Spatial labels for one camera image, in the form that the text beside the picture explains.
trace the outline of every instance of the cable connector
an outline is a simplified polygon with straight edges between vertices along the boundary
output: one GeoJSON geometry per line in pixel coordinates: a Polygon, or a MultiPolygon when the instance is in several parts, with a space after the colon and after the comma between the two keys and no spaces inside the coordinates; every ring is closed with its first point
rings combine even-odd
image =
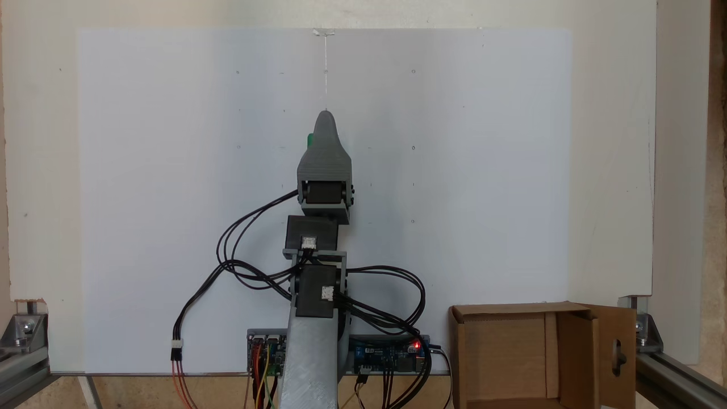
{"type": "Polygon", "coordinates": [[[172,361],[179,362],[182,360],[182,346],[184,341],[181,339],[172,339],[172,361]]]}

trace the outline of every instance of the white connector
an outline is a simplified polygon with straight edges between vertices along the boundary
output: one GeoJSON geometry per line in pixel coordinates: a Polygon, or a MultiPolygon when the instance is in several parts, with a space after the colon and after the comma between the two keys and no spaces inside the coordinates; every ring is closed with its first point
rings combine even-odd
{"type": "Polygon", "coordinates": [[[301,250],[315,250],[316,238],[303,236],[300,243],[301,250]]]}
{"type": "Polygon", "coordinates": [[[321,288],[321,300],[333,301],[333,286],[325,285],[321,288]]]}

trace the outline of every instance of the red wire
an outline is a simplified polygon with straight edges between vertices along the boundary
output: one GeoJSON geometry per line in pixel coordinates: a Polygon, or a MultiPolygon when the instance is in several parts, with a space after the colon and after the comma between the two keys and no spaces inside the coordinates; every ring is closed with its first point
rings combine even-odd
{"type": "MultiPolygon", "coordinates": [[[[260,350],[261,349],[262,348],[260,346],[256,346],[255,347],[255,359],[254,359],[255,368],[254,368],[254,374],[255,374],[255,381],[257,381],[257,383],[258,383],[258,387],[260,386],[260,369],[259,369],[259,366],[260,366],[260,350]]],[[[252,399],[255,401],[255,409],[260,409],[260,404],[257,401],[257,394],[254,393],[252,395],[252,399]]]]}
{"type": "Polygon", "coordinates": [[[192,406],[193,409],[198,409],[197,404],[192,400],[192,394],[189,393],[189,388],[187,387],[187,381],[185,380],[184,376],[184,370],[182,369],[182,361],[177,361],[177,371],[180,374],[180,379],[182,380],[182,385],[184,386],[183,391],[187,393],[187,396],[189,397],[189,403],[192,406]]]}
{"type": "Polygon", "coordinates": [[[182,392],[180,392],[179,387],[177,387],[177,379],[175,378],[175,374],[174,374],[174,361],[172,361],[172,382],[174,383],[174,389],[177,390],[177,395],[182,400],[182,403],[184,403],[184,406],[187,409],[192,409],[189,407],[189,404],[187,403],[187,399],[184,396],[182,396],[182,392]]]}

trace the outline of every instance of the box handle hole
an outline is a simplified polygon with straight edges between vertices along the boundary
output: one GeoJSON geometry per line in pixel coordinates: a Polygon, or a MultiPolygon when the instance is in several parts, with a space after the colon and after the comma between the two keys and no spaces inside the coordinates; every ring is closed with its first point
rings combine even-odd
{"type": "Polygon", "coordinates": [[[614,339],[614,350],[611,355],[611,371],[615,376],[621,376],[621,365],[626,363],[626,355],[621,352],[621,341],[614,339]]]}

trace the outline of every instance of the green wire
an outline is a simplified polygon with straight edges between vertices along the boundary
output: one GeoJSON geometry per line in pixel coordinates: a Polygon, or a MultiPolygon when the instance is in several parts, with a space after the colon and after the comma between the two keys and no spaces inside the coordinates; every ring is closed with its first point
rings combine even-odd
{"type": "Polygon", "coordinates": [[[265,374],[265,392],[268,394],[268,402],[270,402],[270,405],[273,409],[278,409],[275,407],[275,403],[273,403],[273,397],[270,396],[270,389],[268,388],[268,375],[265,374]]]}

